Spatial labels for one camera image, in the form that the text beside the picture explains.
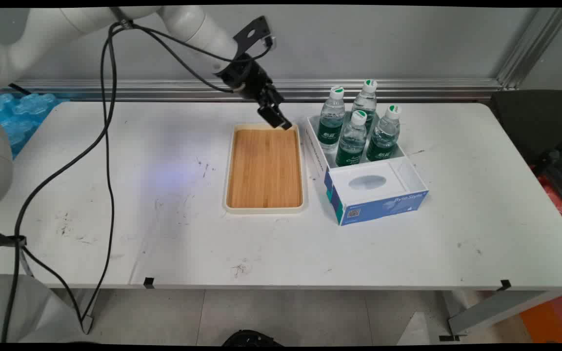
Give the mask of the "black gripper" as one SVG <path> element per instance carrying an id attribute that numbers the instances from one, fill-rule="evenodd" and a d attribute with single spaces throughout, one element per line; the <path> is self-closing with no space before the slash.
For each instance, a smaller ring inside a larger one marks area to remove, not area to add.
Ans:
<path id="1" fill-rule="evenodd" d="M 246 62 L 230 63 L 214 75 L 232 89 L 242 87 L 238 94 L 242 98 L 256 101 L 259 105 L 257 113 L 272 128 L 290 129 L 292 123 L 280 109 L 284 98 L 273 85 L 267 72 L 256 60 L 252 60 L 249 54 L 241 54 L 237 60 L 246 60 Z"/>

